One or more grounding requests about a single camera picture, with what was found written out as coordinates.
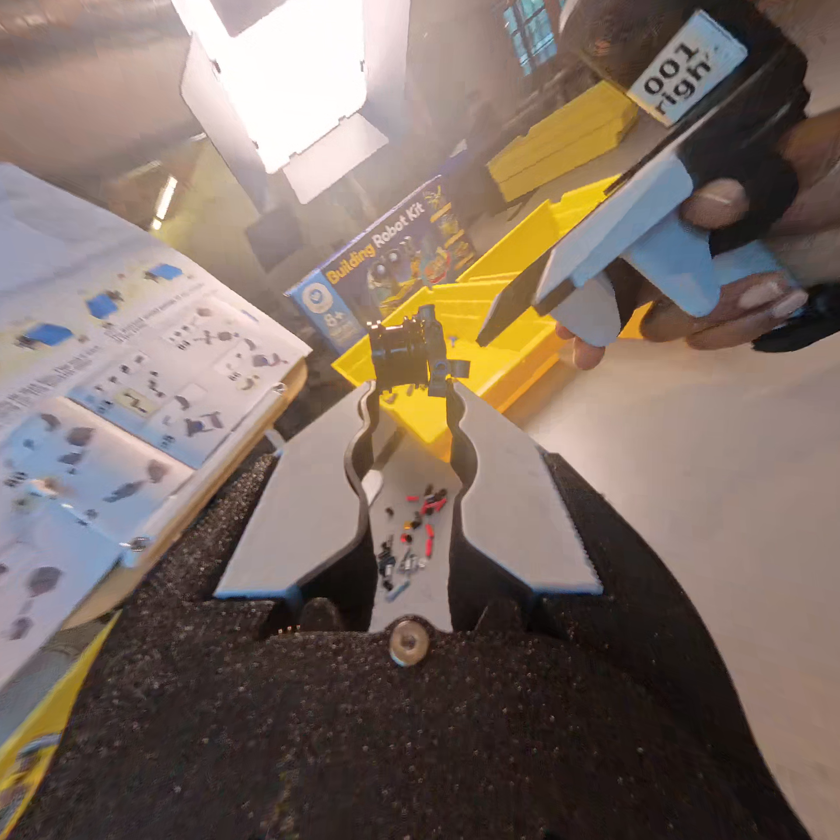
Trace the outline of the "grey desk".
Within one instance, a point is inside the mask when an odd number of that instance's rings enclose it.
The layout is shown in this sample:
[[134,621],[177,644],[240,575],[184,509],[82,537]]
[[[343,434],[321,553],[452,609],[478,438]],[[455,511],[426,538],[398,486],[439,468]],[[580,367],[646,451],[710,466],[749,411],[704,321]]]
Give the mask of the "grey desk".
[[371,640],[363,837],[838,838],[837,342],[574,346],[533,440],[603,592],[452,556],[549,631]]

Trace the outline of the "person's right hand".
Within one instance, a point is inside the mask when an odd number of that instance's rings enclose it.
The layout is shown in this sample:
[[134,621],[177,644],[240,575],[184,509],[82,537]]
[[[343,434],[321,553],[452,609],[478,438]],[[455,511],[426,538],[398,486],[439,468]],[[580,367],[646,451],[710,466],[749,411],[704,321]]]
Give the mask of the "person's right hand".
[[805,305],[808,287],[838,282],[838,109],[800,122],[780,142],[780,153],[796,172],[800,191],[770,229],[766,245],[791,276],[765,272],[732,282],[702,318],[692,318],[645,282],[631,307],[648,305],[639,325],[644,340],[684,340],[698,351],[738,347],[784,324]]

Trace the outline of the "white booklet stand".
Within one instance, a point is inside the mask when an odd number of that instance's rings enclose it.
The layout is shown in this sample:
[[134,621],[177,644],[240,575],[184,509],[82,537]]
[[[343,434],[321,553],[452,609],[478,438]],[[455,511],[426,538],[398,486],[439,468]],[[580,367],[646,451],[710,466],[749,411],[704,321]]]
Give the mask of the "white booklet stand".
[[146,529],[150,543],[142,550],[131,551],[131,563],[121,563],[105,575],[63,622],[62,631],[92,622],[123,604],[168,550],[177,543],[241,466],[259,441],[273,428],[306,384],[305,359],[295,363],[255,408],[225,438],[200,469],[192,472],[176,493],[153,515]]

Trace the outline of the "pile of small brick pieces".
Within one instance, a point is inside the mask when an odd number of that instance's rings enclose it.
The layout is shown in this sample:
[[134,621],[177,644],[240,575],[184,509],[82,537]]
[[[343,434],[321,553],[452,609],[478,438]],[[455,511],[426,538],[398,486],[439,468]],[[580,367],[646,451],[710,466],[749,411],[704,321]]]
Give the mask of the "pile of small brick pieces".
[[448,489],[426,484],[421,491],[398,494],[384,507],[385,536],[375,544],[375,567],[384,601],[407,593],[444,551],[443,512]]

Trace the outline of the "bright light panel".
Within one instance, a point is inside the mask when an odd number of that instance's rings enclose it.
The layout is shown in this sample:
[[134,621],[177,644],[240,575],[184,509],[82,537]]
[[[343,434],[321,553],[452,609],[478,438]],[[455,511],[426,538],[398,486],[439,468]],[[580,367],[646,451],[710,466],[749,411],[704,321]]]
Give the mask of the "bright light panel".
[[310,203],[389,144],[371,120],[364,2],[174,1],[181,96],[261,213],[284,174]]

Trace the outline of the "yellow printed leaflet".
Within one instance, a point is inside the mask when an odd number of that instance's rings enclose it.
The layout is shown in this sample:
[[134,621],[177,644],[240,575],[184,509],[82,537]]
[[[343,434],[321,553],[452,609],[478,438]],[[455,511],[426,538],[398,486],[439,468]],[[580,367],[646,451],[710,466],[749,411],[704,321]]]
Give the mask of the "yellow printed leaflet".
[[63,629],[1,693],[1,838],[46,777],[91,668],[122,609]]

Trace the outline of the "yellow storage bin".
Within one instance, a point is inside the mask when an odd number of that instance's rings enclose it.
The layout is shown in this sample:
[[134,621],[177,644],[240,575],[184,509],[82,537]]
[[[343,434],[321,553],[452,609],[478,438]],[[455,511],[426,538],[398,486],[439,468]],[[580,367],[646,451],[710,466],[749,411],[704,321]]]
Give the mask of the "yellow storage bin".
[[512,140],[487,169],[511,203],[615,149],[639,113],[635,101],[601,81]]
[[[421,289],[394,310],[384,324],[399,325],[420,306],[434,304],[446,340],[455,339],[455,343],[448,344],[448,356],[470,362],[466,386],[504,413],[559,362],[561,349],[554,320],[542,318],[532,309],[526,310],[486,348],[476,343],[490,305],[514,277],[507,272]],[[383,412],[433,455],[449,461],[452,437],[445,401],[418,390],[409,394],[405,386],[396,388],[395,393],[395,398],[381,398]]]
[[[467,285],[470,299],[477,301],[479,293],[476,284],[495,280],[494,291],[485,289],[481,303],[482,314],[476,314],[472,325],[466,321],[466,306],[458,306],[459,317],[455,333],[463,340],[476,341],[476,336],[485,320],[489,305],[495,296],[512,277],[528,268],[541,254],[554,245],[575,224],[590,213],[604,200],[608,186],[617,180],[618,175],[609,175],[575,190],[566,192],[556,201],[545,200],[525,216],[510,232],[501,237],[477,262],[458,278],[458,283]],[[560,339],[554,331],[555,322],[550,318],[539,318],[529,309],[499,336],[488,349],[514,350],[541,338],[552,350],[558,350],[562,356],[570,355],[567,342]]]

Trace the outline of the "blue robot kit box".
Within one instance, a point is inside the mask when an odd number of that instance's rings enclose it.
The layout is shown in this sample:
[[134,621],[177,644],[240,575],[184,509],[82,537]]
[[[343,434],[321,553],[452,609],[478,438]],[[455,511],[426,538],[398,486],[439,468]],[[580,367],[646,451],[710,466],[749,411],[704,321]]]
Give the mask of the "blue robot kit box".
[[438,175],[291,287],[286,296],[342,355],[369,322],[384,321],[412,295],[455,282],[476,252]]

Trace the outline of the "white instruction booklet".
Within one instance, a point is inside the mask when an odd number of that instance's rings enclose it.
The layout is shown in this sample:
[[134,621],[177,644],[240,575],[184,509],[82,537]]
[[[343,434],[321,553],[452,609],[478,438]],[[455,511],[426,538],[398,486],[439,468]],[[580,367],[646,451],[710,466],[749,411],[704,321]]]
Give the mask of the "white instruction booklet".
[[1,194],[4,688],[311,348],[102,207]]

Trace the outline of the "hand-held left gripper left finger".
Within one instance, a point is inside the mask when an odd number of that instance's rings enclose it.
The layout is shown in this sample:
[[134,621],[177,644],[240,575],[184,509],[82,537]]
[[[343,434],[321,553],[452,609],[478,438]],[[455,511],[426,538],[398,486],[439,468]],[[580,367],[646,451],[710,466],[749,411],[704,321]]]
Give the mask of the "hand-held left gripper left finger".
[[215,599],[302,593],[361,544],[379,407],[376,383],[365,381],[284,444]]

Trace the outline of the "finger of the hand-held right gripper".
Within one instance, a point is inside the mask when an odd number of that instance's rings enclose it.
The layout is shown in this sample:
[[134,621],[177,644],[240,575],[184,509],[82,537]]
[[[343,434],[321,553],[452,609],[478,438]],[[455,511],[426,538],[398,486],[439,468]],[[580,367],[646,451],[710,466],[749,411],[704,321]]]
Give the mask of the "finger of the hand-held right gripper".
[[621,185],[553,248],[532,297],[548,315],[671,215],[694,191],[675,154],[661,154]]
[[532,306],[548,259],[536,259],[515,276],[495,297],[476,336],[476,343],[486,348]]

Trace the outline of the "large paned window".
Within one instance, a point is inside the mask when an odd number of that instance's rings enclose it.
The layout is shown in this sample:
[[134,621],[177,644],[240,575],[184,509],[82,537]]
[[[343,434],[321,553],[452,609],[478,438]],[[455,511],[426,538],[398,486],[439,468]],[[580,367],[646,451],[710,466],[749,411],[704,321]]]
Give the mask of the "large paned window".
[[555,62],[562,5],[557,1],[505,2],[504,27],[525,77]]

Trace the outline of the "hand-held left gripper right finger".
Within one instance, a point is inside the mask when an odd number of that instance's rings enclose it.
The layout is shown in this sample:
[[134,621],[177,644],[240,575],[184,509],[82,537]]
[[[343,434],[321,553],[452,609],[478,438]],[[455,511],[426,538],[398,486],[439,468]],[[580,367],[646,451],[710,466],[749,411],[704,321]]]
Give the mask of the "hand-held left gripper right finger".
[[461,382],[448,384],[447,420],[467,545],[535,595],[600,595],[541,448]]

